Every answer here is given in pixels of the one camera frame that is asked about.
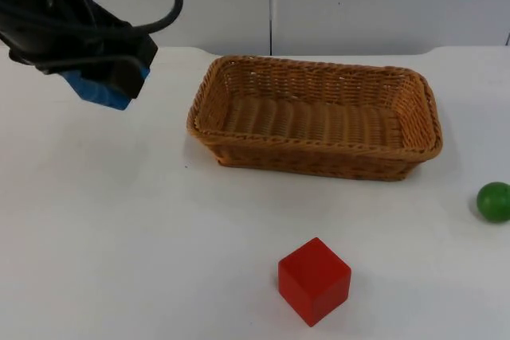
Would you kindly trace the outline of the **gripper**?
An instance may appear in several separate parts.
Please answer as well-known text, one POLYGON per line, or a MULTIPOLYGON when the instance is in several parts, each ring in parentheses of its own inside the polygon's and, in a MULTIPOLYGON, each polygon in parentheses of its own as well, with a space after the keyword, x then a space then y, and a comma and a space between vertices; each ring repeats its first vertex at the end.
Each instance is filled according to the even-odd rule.
POLYGON ((95 2, 14 2, 8 5, 10 58, 44 74, 77 71, 136 99, 157 52, 149 35, 95 2))

